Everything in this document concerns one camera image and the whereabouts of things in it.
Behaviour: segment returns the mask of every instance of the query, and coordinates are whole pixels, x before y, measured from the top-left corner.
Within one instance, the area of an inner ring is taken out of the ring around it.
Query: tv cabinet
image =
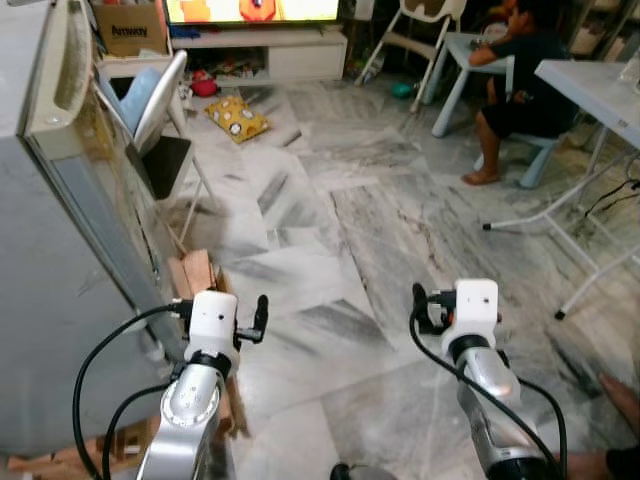
[[[172,38],[174,50],[194,48],[265,49],[264,72],[253,78],[224,78],[220,87],[270,85],[301,80],[342,78],[347,39],[337,29],[203,31],[199,38]]]

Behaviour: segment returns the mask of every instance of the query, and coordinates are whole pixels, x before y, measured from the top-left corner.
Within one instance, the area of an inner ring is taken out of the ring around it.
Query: marble floor
[[[362,89],[335,82],[229,93],[274,128],[236,145],[203,115],[209,102],[194,101],[189,128],[216,198],[202,197],[187,243],[207,248],[228,273],[241,323],[260,294],[271,310],[264,343],[243,348],[238,373],[249,435],[229,442],[227,472],[216,478],[325,480],[338,460],[382,466],[400,480],[483,478],[456,382],[408,332],[412,283],[445,288],[460,277],[499,283],[498,342],[519,375],[559,400],[571,449],[633,443],[595,376],[638,387],[639,269],[611,274],[559,323],[553,313],[586,266],[541,228],[480,228],[557,198],[584,172],[586,152],[566,142],[541,186],[525,191],[515,181],[527,147],[507,144],[503,180],[472,188],[460,181],[479,152],[472,104],[460,104],[450,134],[436,139],[441,104],[410,115],[384,78]],[[187,181],[176,224],[192,201],[193,172]],[[603,179],[585,203],[617,181]],[[558,218],[601,261],[614,254],[574,212]],[[638,220],[631,204],[603,214],[629,242]],[[524,399],[557,448],[550,407],[529,392]]]

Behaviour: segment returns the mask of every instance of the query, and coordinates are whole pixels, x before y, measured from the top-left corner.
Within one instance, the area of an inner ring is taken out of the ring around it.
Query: black shorts
[[[498,103],[484,107],[482,114],[499,138],[507,138],[516,132],[555,138],[568,130],[565,122],[555,120],[553,111],[540,108],[535,103],[507,102],[504,77],[493,77],[493,83]]]

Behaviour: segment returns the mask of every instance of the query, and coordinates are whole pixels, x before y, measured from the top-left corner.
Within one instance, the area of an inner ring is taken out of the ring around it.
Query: white table
[[[436,61],[433,69],[431,80],[429,80],[429,84],[427,85],[427,91],[424,94],[423,103],[430,104],[433,101],[433,95],[435,93],[436,86],[440,81],[440,77],[442,77],[442,69],[444,68],[444,64],[449,53],[458,63],[461,71],[456,83],[451,89],[451,93],[449,93],[447,101],[440,111],[440,115],[438,116],[436,123],[433,125],[433,129],[431,130],[431,133],[435,137],[444,137],[446,134],[453,109],[456,107],[456,104],[460,99],[462,90],[464,89],[464,86],[467,83],[467,78],[469,78],[469,74],[471,72],[491,73],[494,75],[505,75],[507,73],[507,62],[505,59],[500,59],[480,67],[472,67],[469,65],[469,55],[471,55],[472,52],[470,43],[471,40],[478,37],[480,37],[480,35],[477,33],[456,32],[447,33],[444,37],[444,45],[440,51],[440,55],[438,55],[438,60]]]
[[[555,318],[558,320],[562,320],[579,298],[602,276],[631,259],[640,264],[640,258],[638,257],[640,243],[638,243],[630,248],[626,247],[622,254],[607,265],[599,266],[551,217],[553,212],[574,196],[581,196],[591,182],[625,159],[623,171],[627,179],[629,179],[629,171],[634,160],[640,158],[640,96],[634,94],[632,85],[622,84],[617,81],[618,74],[623,67],[624,65],[620,63],[573,62],[570,60],[545,60],[540,63],[536,70],[536,75],[597,118],[605,128],[603,128],[598,139],[587,174],[578,185],[568,190],[548,208],[531,217],[498,223],[486,223],[482,226],[484,230],[495,230],[545,220],[589,264],[593,270],[592,275],[556,312]],[[614,160],[596,172],[596,162],[609,131],[613,131],[624,138],[629,142],[631,148],[629,151],[621,152]],[[634,208],[639,208],[637,202],[635,204],[632,202],[631,205]],[[612,244],[622,249],[618,239],[597,218],[593,215],[588,215],[587,219],[600,229]]]

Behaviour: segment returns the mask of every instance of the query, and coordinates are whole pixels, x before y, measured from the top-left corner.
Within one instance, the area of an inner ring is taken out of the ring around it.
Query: bare foot
[[[500,180],[500,175],[497,173],[485,173],[482,170],[479,172],[469,173],[462,177],[462,181],[467,185],[480,186],[489,185]]]
[[[567,480],[609,480],[607,453],[572,453],[567,459]]]
[[[610,375],[600,374],[600,383],[604,387],[611,403],[620,411],[629,422],[632,430],[640,436],[640,399],[624,383]]]

